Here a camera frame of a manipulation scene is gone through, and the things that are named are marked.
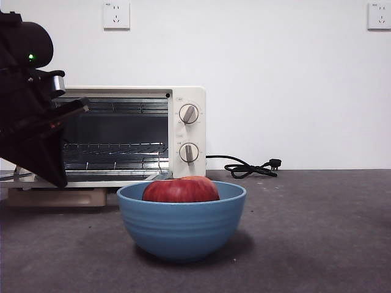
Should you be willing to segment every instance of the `oven knob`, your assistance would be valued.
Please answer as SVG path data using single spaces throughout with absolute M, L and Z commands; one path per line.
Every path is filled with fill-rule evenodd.
M 179 117 L 185 124 L 191 124 L 198 119 L 198 110 L 194 105 L 183 105 L 179 110 Z
M 185 143 L 181 146 L 179 155 L 187 163 L 194 162 L 198 158 L 198 148 L 193 143 Z

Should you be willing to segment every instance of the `bowl rim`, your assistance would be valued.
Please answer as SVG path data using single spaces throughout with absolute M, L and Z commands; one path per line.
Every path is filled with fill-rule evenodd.
M 146 183 L 152 183 L 153 180 L 148 180 L 148 181 L 143 181 L 143 182 L 137 182 L 137 183 L 132 183 L 132 184 L 129 184 L 129 185 L 126 185 L 126 186 L 123 186 L 121 187 L 119 190 L 117 190 L 117 196 L 123 200 L 128 200 L 128 201 L 133 201 L 133 202 L 136 202 L 136 203 L 144 203 L 144 204 L 162 204 L 162 205 L 165 205 L 165 206 L 192 206 L 192 205 L 200 205 L 200 204 L 217 204 L 217 203 L 225 203 L 225 202 L 228 202 L 228 201 L 234 201 L 234 200 L 237 200 L 241 197 L 245 197 L 246 194 L 247 194 L 247 190 L 243 187 L 241 187 L 240 185 L 237 185 L 237 184 L 233 184 L 233 183 L 228 183 L 228 182 L 223 182 L 223 181 L 212 181 L 213 183 L 219 183 L 219 184 L 226 184 L 226 185 L 231 185 L 231 186 L 234 186 L 234 187 L 237 187 L 239 189 L 242 190 L 241 194 L 235 196 L 235 197 L 231 197 L 231 198 L 226 198 L 225 200 L 212 200 L 212 201 L 196 201 L 196 202 L 190 202 L 190 203 L 166 203 L 166 202 L 161 202 L 161 201 L 147 201 L 147 200 L 136 200 L 134 198 L 129 198 L 129 197 L 126 197 L 122 194 L 120 194 L 120 192 L 129 187 L 129 186 L 136 186 L 136 185 L 141 185 L 141 184 L 146 184 Z

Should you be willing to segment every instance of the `control panel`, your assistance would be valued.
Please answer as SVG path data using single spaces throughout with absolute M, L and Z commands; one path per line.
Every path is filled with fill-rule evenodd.
M 169 168 L 173 177 L 205 176 L 205 90 L 202 87 L 173 88 L 169 124 Z

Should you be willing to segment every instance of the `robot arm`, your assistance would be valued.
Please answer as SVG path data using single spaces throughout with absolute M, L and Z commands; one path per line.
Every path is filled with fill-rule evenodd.
M 44 28 L 0 11 L 0 157 L 64 187 L 64 124 L 88 107 L 87 99 L 55 107 L 52 99 L 65 93 L 65 73 L 36 69 L 52 56 Z

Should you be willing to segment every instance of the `blue bowl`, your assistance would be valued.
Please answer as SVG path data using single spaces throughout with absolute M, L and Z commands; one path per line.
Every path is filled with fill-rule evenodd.
M 150 181 L 117 191 L 123 222 L 145 251 L 166 261 L 191 262 L 222 247 L 238 227 L 246 190 L 214 181 L 220 200 L 199 203 L 143 201 Z

